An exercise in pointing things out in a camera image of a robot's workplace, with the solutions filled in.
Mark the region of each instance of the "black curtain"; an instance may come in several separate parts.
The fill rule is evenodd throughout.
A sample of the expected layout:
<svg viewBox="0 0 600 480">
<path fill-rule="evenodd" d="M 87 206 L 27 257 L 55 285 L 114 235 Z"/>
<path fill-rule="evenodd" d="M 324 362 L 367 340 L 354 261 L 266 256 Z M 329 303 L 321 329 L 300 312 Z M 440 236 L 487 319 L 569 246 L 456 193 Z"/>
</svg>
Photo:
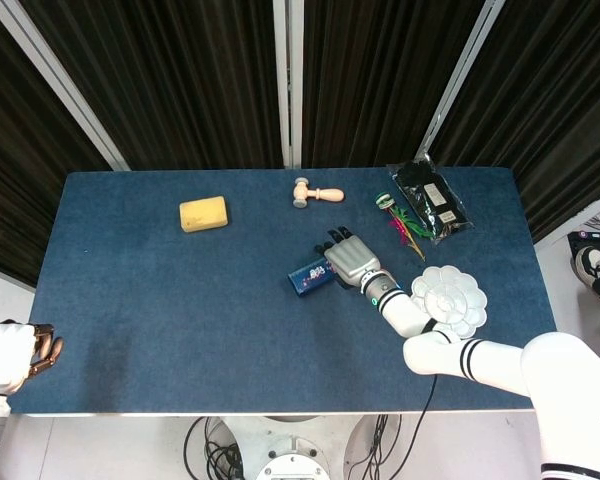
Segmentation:
<svg viewBox="0 0 600 480">
<path fill-rule="evenodd" d="M 271 1 L 23 1 L 132 169 L 282 167 Z"/>
<path fill-rule="evenodd" d="M 413 158 L 483 0 L 306 0 L 302 165 Z"/>
<path fill-rule="evenodd" d="M 513 169 L 535 240 L 600 198 L 600 0 L 506 2 L 431 153 Z"/>
<path fill-rule="evenodd" d="M 0 23 L 0 271 L 35 285 L 67 174 L 108 169 Z"/>
</svg>

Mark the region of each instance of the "shoe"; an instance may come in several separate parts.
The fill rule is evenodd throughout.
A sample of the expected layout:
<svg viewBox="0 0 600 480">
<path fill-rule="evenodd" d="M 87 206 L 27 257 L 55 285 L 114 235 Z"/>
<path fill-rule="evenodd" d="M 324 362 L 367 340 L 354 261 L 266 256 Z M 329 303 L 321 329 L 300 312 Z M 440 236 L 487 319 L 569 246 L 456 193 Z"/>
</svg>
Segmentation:
<svg viewBox="0 0 600 480">
<path fill-rule="evenodd" d="M 592 287 L 600 278 L 600 250 L 585 247 L 578 251 L 574 263 L 574 271 L 585 285 Z"/>
</svg>

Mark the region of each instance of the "white robotic arm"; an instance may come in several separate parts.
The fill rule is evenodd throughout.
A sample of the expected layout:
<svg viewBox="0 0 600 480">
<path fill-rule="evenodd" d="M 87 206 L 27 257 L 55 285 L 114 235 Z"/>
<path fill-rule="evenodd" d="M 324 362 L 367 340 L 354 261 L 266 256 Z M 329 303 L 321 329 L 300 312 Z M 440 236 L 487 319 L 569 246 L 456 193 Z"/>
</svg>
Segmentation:
<svg viewBox="0 0 600 480">
<path fill-rule="evenodd" d="M 461 340 L 413 304 L 358 237 L 338 230 L 330 231 L 335 245 L 318 250 L 407 339 L 403 354 L 411 370 L 530 397 L 540 427 L 541 478 L 600 479 L 600 358 L 584 342 L 557 332 L 536 337 L 524 349 Z"/>
<path fill-rule="evenodd" d="M 7 397 L 28 378 L 53 366 L 63 344 L 62 338 L 53 339 L 51 325 L 23 325 L 12 320 L 0 324 L 0 440 L 11 413 Z"/>
</svg>

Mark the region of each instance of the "blue tabletop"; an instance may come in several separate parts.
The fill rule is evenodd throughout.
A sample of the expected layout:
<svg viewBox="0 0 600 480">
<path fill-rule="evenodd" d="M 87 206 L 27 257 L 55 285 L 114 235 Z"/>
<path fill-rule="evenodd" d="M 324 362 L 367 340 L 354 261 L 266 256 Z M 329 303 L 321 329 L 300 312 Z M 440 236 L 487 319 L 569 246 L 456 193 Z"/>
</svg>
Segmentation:
<svg viewBox="0 0 600 480">
<path fill-rule="evenodd" d="M 433 246 L 486 293 L 477 336 L 523 346 L 554 329 L 511 172 L 443 168 L 475 228 Z M 297 176 L 340 204 L 292 206 Z M 65 185 L 31 322 L 65 338 L 56 366 L 12 397 L 26 413 L 379 412 L 422 408 L 431 378 L 355 290 L 298 297 L 287 274 L 346 225 L 403 285 L 425 265 L 375 206 L 384 168 L 74 173 Z M 184 233 L 181 202 L 223 195 L 229 225 Z M 433 409 L 527 408 L 528 399 L 443 377 Z"/>
</svg>

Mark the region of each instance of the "yellow sponge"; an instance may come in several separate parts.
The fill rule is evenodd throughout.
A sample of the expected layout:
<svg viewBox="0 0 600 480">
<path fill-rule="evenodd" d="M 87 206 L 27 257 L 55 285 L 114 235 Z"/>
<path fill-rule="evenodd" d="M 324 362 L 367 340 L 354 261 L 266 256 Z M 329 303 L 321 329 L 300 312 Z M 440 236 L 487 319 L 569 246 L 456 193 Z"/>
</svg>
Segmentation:
<svg viewBox="0 0 600 480">
<path fill-rule="evenodd" d="M 229 222 L 224 197 L 204 198 L 180 204 L 180 225 L 185 232 L 224 227 L 227 223 Z"/>
</svg>

